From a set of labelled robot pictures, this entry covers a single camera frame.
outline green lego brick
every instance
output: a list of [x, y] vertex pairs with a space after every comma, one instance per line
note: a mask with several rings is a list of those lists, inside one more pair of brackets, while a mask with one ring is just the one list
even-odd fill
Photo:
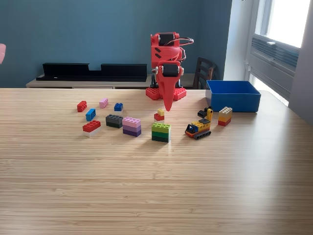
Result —
[[170, 133], [171, 132], [171, 126], [169, 124], [163, 124], [163, 123], [153, 123], [152, 125], [152, 131], [154, 132], [163, 132], [163, 133]]
[[168, 139], [168, 138], [162, 138], [162, 137], [157, 137], [157, 136], [152, 136], [152, 140], [153, 141], [159, 141], [159, 142], [165, 142], [165, 143], [170, 142], [170, 139]]
[[163, 132], [152, 132], [152, 136], [161, 137], [161, 138], [169, 138], [169, 133], [163, 133]]
[[116, 123], [111, 123], [111, 122], [108, 122], [108, 121], [106, 122], [106, 125], [110, 126], [110, 127], [115, 127], [115, 128], [121, 128], [123, 126], [122, 123], [116, 124]]

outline dark wooden chair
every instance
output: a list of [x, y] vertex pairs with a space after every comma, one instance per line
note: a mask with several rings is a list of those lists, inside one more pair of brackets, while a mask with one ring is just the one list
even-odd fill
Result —
[[199, 89], [199, 82], [201, 90], [205, 89], [206, 81], [212, 80], [212, 78], [215, 76], [216, 69], [217, 65], [215, 63], [199, 57], [197, 61], [193, 89]]

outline blue box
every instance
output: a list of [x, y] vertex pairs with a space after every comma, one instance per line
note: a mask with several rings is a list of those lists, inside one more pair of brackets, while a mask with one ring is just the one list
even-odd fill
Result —
[[87, 121], [92, 121], [95, 116], [96, 116], [96, 109], [90, 109], [86, 113], [86, 120]]
[[233, 112], [257, 112], [261, 94], [248, 81], [207, 81], [206, 101], [213, 111], [230, 107]]

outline lego vehicle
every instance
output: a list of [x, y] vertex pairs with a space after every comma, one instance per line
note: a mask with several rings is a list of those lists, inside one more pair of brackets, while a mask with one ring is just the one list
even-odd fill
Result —
[[211, 107], [205, 108], [204, 111], [200, 110], [198, 116], [201, 117], [199, 121], [193, 121], [188, 124], [185, 134], [195, 140], [199, 140], [203, 137], [211, 134], [210, 127], [213, 117], [213, 110]]

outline red robot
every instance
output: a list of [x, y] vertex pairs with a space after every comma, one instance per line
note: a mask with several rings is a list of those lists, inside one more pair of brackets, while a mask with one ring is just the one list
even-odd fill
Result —
[[163, 98], [167, 111], [171, 110], [173, 100], [186, 96], [186, 89], [180, 86], [180, 76], [184, 73], [180, 63], [186, 59], [181, 46], [193, 42], [191, 38], [180, 38], [176, 32], [151, 35], [151, 67], [156, 75], [152, 74], [146, 95], [154, 100]]

